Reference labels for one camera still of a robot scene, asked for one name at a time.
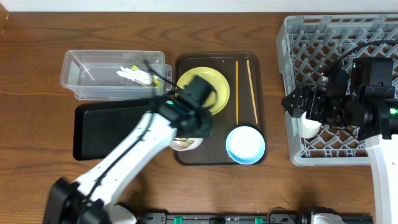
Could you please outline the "white cup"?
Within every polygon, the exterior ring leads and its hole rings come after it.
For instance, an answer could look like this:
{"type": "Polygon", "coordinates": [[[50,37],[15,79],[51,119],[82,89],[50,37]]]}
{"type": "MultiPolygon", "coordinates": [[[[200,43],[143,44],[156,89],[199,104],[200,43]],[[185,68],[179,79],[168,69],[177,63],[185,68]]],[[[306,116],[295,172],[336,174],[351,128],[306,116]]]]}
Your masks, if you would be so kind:
{"type": "Polygon", "coordinates": [[[307,113],[304,112],[300,117],[301,137],[314,138],[318,134],[322,124],[318,121],[307,119],[306,115],[307,113]]]}

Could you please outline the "white bowl with crumbs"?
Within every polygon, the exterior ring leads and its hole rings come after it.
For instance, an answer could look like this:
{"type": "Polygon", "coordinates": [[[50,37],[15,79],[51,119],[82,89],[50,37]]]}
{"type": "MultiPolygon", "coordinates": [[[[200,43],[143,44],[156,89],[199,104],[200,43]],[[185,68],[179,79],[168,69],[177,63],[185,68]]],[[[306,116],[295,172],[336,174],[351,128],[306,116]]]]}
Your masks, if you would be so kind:
{"type": "Polygon", "coordinates": [[[203,138],[175,138],[170,147],[175,151],[189,151],[196,149],[203,142],[203,138]]]}

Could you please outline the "green orange snack wrapper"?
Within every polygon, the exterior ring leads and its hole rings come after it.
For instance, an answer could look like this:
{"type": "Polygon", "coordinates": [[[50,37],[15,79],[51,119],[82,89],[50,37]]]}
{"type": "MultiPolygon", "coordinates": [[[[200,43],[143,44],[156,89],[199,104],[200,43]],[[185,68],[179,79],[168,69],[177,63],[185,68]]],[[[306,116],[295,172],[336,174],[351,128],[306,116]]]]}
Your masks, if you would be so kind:
{"type": "Polygon", "coordinates": [[[143,85],[158,86],[160,84],[155,75],[151,75],[149,72],[145,72],[135,65],[131,67],[131,70],[134,80],[143,85]]]}

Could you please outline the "white tissue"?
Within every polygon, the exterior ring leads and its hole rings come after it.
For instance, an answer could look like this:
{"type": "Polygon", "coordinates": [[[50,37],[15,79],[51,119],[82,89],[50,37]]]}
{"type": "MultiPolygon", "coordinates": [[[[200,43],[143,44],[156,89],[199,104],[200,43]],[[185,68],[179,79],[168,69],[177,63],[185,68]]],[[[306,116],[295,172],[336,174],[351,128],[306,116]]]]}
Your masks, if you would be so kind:
{"type": "Polygon", "coordinates": [[[131,69],[120,67],[120,69],[120,71],[116,72],[120,77],[127,78],[143,85],[152,85],[154,82],[152,75],[140,70],[139,68],[131,69]]]}

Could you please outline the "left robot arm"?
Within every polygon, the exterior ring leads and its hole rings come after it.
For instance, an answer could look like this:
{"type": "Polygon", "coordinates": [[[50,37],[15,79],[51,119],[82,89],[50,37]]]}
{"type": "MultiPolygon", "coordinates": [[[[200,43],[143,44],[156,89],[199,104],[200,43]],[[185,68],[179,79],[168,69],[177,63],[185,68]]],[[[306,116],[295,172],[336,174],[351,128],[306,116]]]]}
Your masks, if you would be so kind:
{"type": "Polygon", "coordinates": [[[99,164],[74,182],[59,178],[51,187],[44,223],[135,223],[116,203],[145,165],[175,138],[205,138],[212,117],[206,93],[181,91],[153,98],[137,126],[99,164]]]}

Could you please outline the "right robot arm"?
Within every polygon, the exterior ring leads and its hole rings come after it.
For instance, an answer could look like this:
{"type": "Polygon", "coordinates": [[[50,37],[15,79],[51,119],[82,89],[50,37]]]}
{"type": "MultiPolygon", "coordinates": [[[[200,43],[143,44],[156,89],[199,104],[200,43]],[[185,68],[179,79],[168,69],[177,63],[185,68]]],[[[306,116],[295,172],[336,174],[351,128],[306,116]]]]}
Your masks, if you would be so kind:
{"type": "Polygon", "coordinates": [[[325,90],[300,86],[282,100],[293,118],[305,115],[321,124],[356,126],[365,142],[373,174],[376,223],[397,223],[397,99],[393,60],[355,58],[351,75],[335,65],[325,90]]]}

